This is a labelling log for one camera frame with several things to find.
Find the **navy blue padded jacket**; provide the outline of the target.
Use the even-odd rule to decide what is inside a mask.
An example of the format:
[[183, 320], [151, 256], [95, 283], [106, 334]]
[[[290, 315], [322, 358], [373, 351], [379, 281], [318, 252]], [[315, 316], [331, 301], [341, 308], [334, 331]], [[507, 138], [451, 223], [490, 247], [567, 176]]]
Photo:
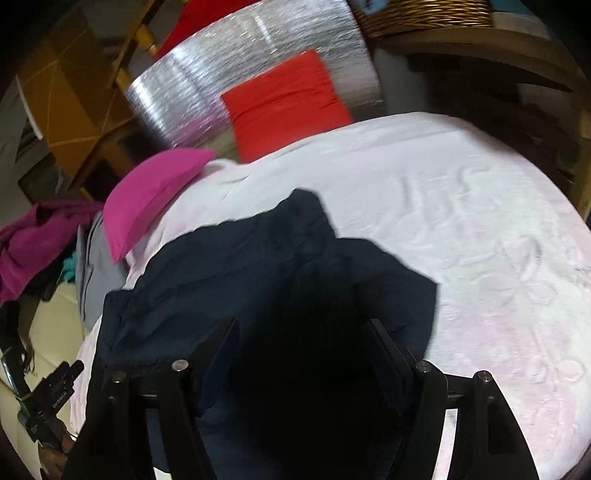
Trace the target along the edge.
[[191, 479], [381, 479], [400, 442], [403, 388], [370, 331], [425, 353], [438, 286], [367, 239], [335, 234], [314, 193], [162, 247], [104, 302], [86, 407], [97, 462], [74, 478], [168, 470], [157, 421], [106, 410], [133, 383], [187, 368], [165, 393]]

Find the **wicker basket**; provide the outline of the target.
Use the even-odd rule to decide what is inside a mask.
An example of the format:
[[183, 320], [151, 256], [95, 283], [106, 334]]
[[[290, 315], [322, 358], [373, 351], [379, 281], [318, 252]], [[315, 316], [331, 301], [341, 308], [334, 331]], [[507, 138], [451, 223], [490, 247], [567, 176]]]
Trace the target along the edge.
[[368, 38], [417, 31], [492, 27], [488, 1], [349, 1], [360, 30]]

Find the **teal garment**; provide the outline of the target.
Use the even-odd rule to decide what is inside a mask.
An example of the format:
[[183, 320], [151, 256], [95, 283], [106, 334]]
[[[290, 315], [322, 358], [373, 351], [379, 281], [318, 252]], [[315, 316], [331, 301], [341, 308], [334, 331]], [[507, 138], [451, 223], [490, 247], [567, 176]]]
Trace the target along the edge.
[[60, 273], [60, 281], [65, 283], [74, 283], [77, 271], [77, 255], [73, 253], [71, 256], [63, 260], [62, 270]]

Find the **magenta pillow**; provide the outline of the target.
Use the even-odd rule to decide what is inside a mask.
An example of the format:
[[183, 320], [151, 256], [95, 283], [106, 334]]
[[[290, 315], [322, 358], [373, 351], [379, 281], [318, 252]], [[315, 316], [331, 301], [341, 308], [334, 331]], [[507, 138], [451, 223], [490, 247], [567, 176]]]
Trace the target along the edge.
[[114, 263], [123, 259], [170, 201], [214, 158], [212, 150], [165, 150], [140, 163], [116, 185], [103, 208]]

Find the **red headboard cloth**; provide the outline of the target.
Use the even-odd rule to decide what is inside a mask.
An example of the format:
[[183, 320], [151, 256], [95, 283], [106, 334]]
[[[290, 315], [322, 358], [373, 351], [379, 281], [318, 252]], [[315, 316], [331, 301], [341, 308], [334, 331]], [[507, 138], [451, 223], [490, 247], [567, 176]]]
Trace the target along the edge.
[[155, 55], [159, 60], [179, 43], [212, 23], [256, 3], [256, 0], [190, 0]]

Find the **red pillow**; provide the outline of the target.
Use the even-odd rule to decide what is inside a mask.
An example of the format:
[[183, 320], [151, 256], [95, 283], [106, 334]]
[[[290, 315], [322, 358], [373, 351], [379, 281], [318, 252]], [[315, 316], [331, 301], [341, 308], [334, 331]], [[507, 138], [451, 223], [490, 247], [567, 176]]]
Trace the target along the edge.
[[228, 110], [242, 163], [353, 123], [315, 50], [233, 87], [221, 100]]

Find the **magenta garment pile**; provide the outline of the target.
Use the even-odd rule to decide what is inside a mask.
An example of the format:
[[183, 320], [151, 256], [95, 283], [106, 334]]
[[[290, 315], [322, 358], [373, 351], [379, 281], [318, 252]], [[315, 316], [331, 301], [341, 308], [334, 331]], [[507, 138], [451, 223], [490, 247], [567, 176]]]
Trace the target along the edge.
[[17, 300], [30, 281], [76, 239], [79, 226], [91, 225], [103, 209], [97, 202], [53, 200], [35, 204], [1, 228], [1, 304]]

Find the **pale pink embossed blanket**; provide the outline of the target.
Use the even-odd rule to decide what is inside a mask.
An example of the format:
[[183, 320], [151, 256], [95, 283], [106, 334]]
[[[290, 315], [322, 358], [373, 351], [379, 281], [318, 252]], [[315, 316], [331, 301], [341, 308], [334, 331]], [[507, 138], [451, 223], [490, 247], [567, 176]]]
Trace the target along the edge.
[[[438, 286], [427, 360], [471, 378], [490, 372], [539, 477], [559, 479], [590, 446], [590, 233], [534, 165], [474, 126], [413, 113], [298, 141], [246, 165], [214, 159], [127, 253], [133, 288], [169, 242], [273, 210], [291, 193], [320, 199], [335, 234], [367, 239]], [[102, 315], [83, 344], [78, 437]], [[448, 478], [456, 413], [435, 473]]]

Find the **grey folded garment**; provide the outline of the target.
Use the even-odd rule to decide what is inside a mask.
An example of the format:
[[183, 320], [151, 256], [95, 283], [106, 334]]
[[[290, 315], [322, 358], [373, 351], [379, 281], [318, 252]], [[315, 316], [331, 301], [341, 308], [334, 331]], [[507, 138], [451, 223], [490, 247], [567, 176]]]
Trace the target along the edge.
[[124, 260], [113, 263], [98, 212], [89, 226], [79, 226], [76, 239], [75, 288], [80, 318], [90, 331], [102, 315], [105, 296], [123, 287], [128, 273]]

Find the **wooden shelf frame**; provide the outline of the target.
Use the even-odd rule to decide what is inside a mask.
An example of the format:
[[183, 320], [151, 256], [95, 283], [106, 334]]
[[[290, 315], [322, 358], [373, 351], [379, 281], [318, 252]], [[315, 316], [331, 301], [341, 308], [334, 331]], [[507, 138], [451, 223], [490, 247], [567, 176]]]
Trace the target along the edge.
[[589, 214], [590, 79], [564, 46], [495, 28], [388, 35], [369, 45], [389, 112], [471, 122]]

